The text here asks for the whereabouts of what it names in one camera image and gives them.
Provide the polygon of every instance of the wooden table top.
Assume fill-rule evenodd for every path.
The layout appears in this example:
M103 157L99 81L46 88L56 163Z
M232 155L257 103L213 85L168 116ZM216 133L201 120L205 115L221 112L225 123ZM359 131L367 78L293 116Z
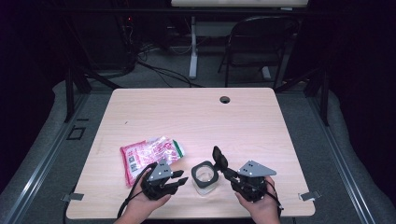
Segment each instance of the wooden table top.
M230 103L223 104L222 96ZM184 170L189 179L150 218L249 217L221 173L219 185L205 196L192 185L191 168L213 162L213 146L221 149L234 170L254 160L277 172L273 179L285 208L282 217L315 213L312 202L298 197L308 187L272 89L186 88L113 92L75 190L84 197L69 204L67 216L115 218L130 192L120 147L159 136L182 145L186 155L171 168Z
M306 7L308 0L172 0L173 7Z

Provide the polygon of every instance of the pink package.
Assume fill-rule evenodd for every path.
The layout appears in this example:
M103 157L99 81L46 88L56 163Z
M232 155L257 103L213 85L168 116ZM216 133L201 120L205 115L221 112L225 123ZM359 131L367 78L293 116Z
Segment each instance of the pink package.
M120 148L125 168L126 185L131 188L142 170L155 161L166 159L168 164L182 158L184 150L177 141L159 137Z

